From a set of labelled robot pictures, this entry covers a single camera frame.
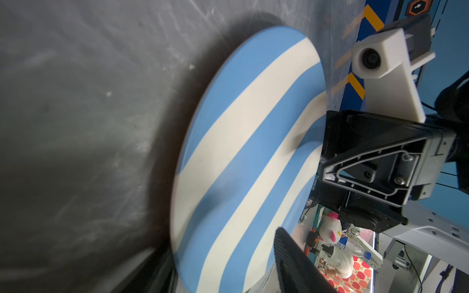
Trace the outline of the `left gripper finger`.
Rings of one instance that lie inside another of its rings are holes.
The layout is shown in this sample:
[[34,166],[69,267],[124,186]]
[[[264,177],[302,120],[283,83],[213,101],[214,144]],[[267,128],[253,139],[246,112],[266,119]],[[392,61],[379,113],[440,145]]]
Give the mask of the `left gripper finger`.
[[277,228],[275,233],[274,255],[283,293],[336,292],[282,227]]

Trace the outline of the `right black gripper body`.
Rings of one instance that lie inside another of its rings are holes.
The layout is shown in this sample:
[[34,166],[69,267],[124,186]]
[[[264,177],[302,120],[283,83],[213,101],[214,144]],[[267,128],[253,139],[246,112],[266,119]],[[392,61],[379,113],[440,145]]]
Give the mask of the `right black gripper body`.
[[419,155],[410,180],[409,200],[418,201],[431,196],[440,171],[450,154],[456,133],[449,128],[431,128],[425,137],[423,151]]

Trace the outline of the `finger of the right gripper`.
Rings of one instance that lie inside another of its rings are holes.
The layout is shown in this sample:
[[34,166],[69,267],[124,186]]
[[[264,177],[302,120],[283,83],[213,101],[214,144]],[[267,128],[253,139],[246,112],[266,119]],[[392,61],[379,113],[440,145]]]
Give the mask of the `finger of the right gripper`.
[[321,206],[338,214],[341,222],[376,233],[408,224],[401,208],[358,196],[348,190],[315,190],[315,199]]
[[428,139],[423,124],[359,111],[328,111],[320,180],[402,207]]

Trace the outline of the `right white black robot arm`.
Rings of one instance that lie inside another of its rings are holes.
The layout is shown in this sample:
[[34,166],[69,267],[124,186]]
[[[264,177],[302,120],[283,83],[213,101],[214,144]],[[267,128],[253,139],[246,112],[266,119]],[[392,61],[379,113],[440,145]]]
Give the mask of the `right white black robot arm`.
[[440,93],[435,110],[421,123],[329,111],[311,195],[344,222],[384,233],[468,272],[468,228],[422,204],[448,162],[456,164],[458,189],[469,190],[467,74]]

